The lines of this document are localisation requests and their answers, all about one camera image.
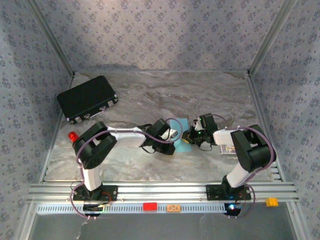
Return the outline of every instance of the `red light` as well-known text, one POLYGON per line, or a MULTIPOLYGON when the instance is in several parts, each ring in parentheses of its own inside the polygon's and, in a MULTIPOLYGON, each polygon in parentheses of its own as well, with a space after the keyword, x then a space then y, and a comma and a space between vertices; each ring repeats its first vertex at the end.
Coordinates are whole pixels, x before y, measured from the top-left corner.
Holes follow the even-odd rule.
POLYGON ((146 202, 143 204, 143 211, 156 211, 158 205, 156 202, 146 202))
POLYGON ((68 137, 73 143, 79 138, 79 136, 74 131, 69 132, 68 137))

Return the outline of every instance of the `red block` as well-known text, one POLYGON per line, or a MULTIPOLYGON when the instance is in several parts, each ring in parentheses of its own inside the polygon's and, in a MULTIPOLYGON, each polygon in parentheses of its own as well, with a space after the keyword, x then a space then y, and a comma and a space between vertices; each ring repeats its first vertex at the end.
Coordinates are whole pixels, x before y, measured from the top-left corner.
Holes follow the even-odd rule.
POLYGON ((157 211, 158 204, 156 202, 146 202, 143 204, 143 211, 157 211))

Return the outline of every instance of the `blue floral wallpaper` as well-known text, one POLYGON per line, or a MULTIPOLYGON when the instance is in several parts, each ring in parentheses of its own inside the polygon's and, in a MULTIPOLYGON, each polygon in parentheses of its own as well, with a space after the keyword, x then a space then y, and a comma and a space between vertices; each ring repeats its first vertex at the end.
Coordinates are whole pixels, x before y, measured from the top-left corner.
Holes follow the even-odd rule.
POLYGON ((320 2, 299 1, 253 77, 287 180, 320 240, 320 2))
POLYGON ((0 75, 0 239, 11 240, 71 79, 21 0, 0 1, 0 75))
POLYGON ((77 72, 248 69, 282 0, 36 0, 77 72))

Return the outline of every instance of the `marble surface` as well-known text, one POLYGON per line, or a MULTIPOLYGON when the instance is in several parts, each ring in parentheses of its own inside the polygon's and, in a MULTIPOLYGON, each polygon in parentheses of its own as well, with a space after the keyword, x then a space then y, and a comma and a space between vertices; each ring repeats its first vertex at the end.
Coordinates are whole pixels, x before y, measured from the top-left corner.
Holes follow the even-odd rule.
MULTIPOLYGON (((130 72, 76 74, 72 87, 104 74, 119 102, 91 120, 71 125, 61 122, 45 176, 46 181, 79 180, 80 173, 68 133, 79 135, 95 122, 132 128, 159 118, 187 118, 214 113, 233 126, 256 124, 257 117, 246 84, 245 72, 130 72)), ((215 118, 219 128, 225 125, 215 118)), ((203 149, 209 145, 203 143, 203 149)), ((172 156, 148 154, 135 147, 115 147, 100 165, 103 181, 220 181, 237 164, 234 155, 221 155, 219 146, 201 151, 176 152, 172 156)), ((253 181, 268 181, 263 171, 253 181)))

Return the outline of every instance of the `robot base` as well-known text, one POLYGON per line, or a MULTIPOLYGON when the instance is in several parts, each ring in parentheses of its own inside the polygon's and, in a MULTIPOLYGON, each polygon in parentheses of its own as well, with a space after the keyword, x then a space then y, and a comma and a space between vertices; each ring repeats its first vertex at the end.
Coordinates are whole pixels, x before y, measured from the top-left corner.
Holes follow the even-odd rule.
POLYGON ((95 201, 95 202, 110 202, 117 200, 118 186, 102 185, 93 191, 89 191, 85 185, 78 187, 74 191, 74 201, 95 201))
POLYGON ((206 199, 208 201, 218 200, 251 200, 250 189, 245 186, 232 188, 233 191, 226 193, 226 188, 221 184, 206 185, 206 199))

